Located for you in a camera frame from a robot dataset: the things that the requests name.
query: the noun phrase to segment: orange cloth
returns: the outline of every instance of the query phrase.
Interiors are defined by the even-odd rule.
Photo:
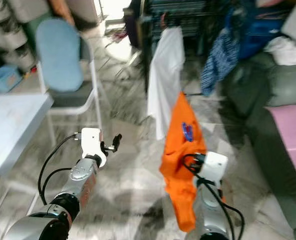
[[[186,141],[184,137],[183,122],[192,126],[192,142]],[[160,172],[164,176],[165,190],[170,195],[179,228],[184,232],[195,228],[193,202],[196,188],[192,182],[193,174],[183,166],[181,158],[194,153],[205,154],[206,146],[193,110],[181,92],[172,110]],[[192,157],[187,157],[186,162],[193,162]]]

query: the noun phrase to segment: wire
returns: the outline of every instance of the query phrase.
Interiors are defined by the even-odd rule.
[[[38,178],[38,192],[39,192],[39,195],[41,197],[41,200],[42,200],[42,203],[43,205],[47,205],[46,203],[46,200],[44,199],[44,197],[42,196],[42,189],[41,189],[41,179],[42,179],[42,175],[43,175],[43,172],[44,172],[44,169],[47,165],[47,163],[49,162],[49,160],[52,158],[52,156],[58,151],[58,149],[69,139],[71,138],[75,138],[76,137],[76,134],[73,134],[71,136],[68,136],[66,137],[64,140],[61,141],[61,143],[59,143],[56,148],[50,153],[50,155],[47,157],[46,161],[44,162],[42,168],[41,168],[41,171],[40,171],[40,174],[39,174],[39,178]]]
[[[192,170],[189,166],[186,165],[186,163],[185,163],[185,158],[186,157],[194,157],[194,154],[186,154],[186,155],[184,155],[183,158],[182,158],[182,163],[186,167],[186,169],[188,169],[194,176],[196,176],[198,179],[202,180],[202,183],[206,186],[206,188],[211,192],[211,194],[215,197],[215,199],[219,203],[220,207],[222,208],[222,210],[223,210],[223,212],[224,212],[224,214],[225,214],[225,216],[226,216],[226,218],[228,220],[229,227],[230,227],[231,234],[232,234],[232,240],[235,240],[235,233],[234,233],[234,228],[233,228],[233,224],[232,224],[231,218],[230,218],[230,216],[229,216],[226,208],[231,209],[231,210],[235,211],[237,214],[239,214],[239,216],[241,218],[241,230],[240,230],[240,234],[239,234],[238,240],[240,240],[241,237],[242,237],[242,235],[243,235],[244,226],[245,226],[244,216],[236,208],[234,208],[232,206],[229,206],[229,205],[227,205],[227,204],[225,204],[224,202],[221,201],[221,199],[218,197],[218,195],[209,186],[209,184],[207,183],[207,180],[205,178],[202,178],[199,175],[197,175],[194,170]]]
[[[46,180],[44,181],[44,184],[43,184],[43,187],[42,187],[42,192],[41,192],[41,194],[42,194],[43,199],[45,199],[45,197],[44,197],[44,193],[45,193],[45,190],[46,190],[46,187],[47,187],[48,181],[50,180],[50,178],[52,177],[52,175],[54,175],[54,174],[57,173],[57,172],[60,172],[60,171],[66,171],[66,170],[71,170],[71,168],[70,168],[70,167],[59,168],[59,169],[53,171],[52,173],[50,173],[50,174],[48,175],[48,177],[47,177]]]

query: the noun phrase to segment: hanging white shirt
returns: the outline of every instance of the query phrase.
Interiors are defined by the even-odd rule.
[[[163,139],[169,128],[172,108],[177,101],[180,71],[185,61],[181,27],[166,28],[150,64],[148,116],[156,120],[156,138]]]

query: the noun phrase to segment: chair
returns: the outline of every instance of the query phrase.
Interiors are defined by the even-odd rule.
[[[98,89],[110,106],[101,82],[96,78],[91,46],[74,27],[59,18],[44,20],[36,31],[38,76],[43,93],[49,92],[54,104],[47,115],[51,142],[55,135],[51,115],[79,115],[95,103],[97,125],[102,128]],[[84,81],[80,60],[86,60],[91,81]]]

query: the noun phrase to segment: white cloth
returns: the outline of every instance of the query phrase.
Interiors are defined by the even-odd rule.
[[[270,41],[264,51],[271,53],[278,65],[296,65],[296,43],[285,36]]]
[[[181,27],[165,29],[150,65],[148,116],[156,120],[156,138],[163,139],[168,131],[172,107],[177,101],[180,71],[185,61]]]

